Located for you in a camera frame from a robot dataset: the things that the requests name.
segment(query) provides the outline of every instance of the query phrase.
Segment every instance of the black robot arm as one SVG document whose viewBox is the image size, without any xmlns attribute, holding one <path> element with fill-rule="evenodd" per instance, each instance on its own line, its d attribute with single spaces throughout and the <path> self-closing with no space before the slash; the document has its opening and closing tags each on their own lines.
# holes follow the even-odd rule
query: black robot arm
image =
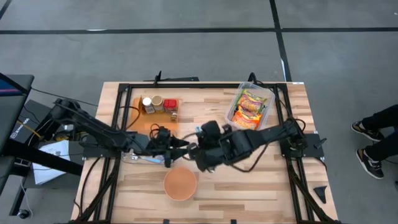
<svg viewBox="0 0 398 224">
<path fill-rule="evenodd" d="M 170 167 L 171 161 L 187 153 L 187 151 L 172 150 L 186 146 L 189 142 L 172 136 L 170 130 L 165 127 L 159 128 L 155 139 L 149 139 L 148 136 L 135 131 L 117 130 L 108 126 L 82 110 L 76 101 L 57 99 L 54 104 L 50 116 L 58 126 L 73 124 L 75 129 L 92 136 L 96 145 L 103 149 L 116 152 L 129 152 L 132 149 L 138 156 L 163 155 L 167 167 Z"/>
<path fill-rule="evenodd" d="M 196 161 L 201 171 L 212 170 L 221 164 L 231 166 L 248 158 L 261 145 L 281 139 L 288 139 L 296 150 L 307 147 L 305 136 L 293 118 L 289 118 L 283 125 L 259 131 L 232 131 L 230 125 L 225 125 L 224 133 L 221 134 L 216 121 L 207 122 L 201 128 L 198 145 L 191 144 L 188 147 L 190 159 Z"/>
</svg>

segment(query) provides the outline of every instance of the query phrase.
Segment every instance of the wooden bowl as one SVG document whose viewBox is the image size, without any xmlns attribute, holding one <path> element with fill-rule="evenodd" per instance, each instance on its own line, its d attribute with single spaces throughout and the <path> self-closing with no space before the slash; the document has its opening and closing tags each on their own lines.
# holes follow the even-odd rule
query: wooden bowl
<svg viewBox="0 0 398 224">
<path fill-rule="evenodd" d="M 197 189 L 195 174 L 184 167 L 170 170 L 164 178 L 164 190 L 171 199 L 188 200 Z"/>
</svg>

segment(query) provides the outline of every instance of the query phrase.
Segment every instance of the white cable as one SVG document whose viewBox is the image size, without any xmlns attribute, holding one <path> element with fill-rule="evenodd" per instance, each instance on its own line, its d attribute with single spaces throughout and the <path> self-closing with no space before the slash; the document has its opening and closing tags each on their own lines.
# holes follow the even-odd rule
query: white cable
<svg viewBox="0 0 398 224">
<path fill-rule="evenodd" d="M 43 126 L 41 126 L 37 131 L 40 131 L 48 122 L 50 122 L 51 120 L 46 121 Z M 27 143 L 28 146 L 30 146 L 30 142 L 33 139 L 34 134 L 32 134 L 32 136 L 30 137 L 29 142 Z"/>
<path fill-rule="evenodd" d="M 25 193 L 25 197 L 26 197 L 26 204 L 27 204 L 27 207 L 29 208 L 29 211 L 30 211 L 30 218 L 33 218 L 33 212 L 32 212 L 32 209 L 30 209 L 30 206 L 29 206 L 29 201 L 27 200 L 27 194 L 26 194 L 26 191 L 25 191 L 24 185 L 22 184 L 22 177 L 21 177 L 21 187 L 22 187 L 22 190 L 23 190 L 23 191 L 24 191 L 24 193 Z"/>
</svg>

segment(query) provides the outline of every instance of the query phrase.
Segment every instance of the clear plastic container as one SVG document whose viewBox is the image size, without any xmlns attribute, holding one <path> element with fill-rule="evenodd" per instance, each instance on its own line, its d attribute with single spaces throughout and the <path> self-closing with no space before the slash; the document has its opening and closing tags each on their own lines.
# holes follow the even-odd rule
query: clear plastic container
<svg viewBox="0 0 398 224">
<path fill-rule="evenodd" d="M 232 122 L 232 117 L 234 116 L 236 104 L 238 103 L 238 100 L 240 99 L 243 90 L 249 90 L 253 95 L 260 96 L 260 97 L 267 99 L 263 104 L 266 107 L 261 111 L 261 114 L 262 114 L 261 120 L 260 120 L 260 123 L 257 126 L 256 130 L 264 129 L 270 109 L 274 105 L 274 102 L 275 102 L 275 94 L 272 91 L 270 91 L 269 89 L 259 87 L 255 84 L 249 83 L 249 82 L 242 82 L 239 85 L 238 91 L 235 94 L 234 100 L 231 102 L 231 104 L 229 104 L 229 109 L 225 113 L 225 121 L 228 124 L 230 124 L 233 128 L 247 129 L 245 127 L 240 127 L 240 125 Z"/>
</svg>

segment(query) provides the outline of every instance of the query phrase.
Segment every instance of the monitor screen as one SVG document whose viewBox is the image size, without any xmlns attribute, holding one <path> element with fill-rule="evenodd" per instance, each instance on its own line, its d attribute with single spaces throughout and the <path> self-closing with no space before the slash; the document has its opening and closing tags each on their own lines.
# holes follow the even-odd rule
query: monitor screen
<svg viewBox="0 0 398 224">
<path fill-rule="evenodd" d="M 0 79 L 0 96 L 17 96 L 22 92 L 5 80 Z"/>
</svg>

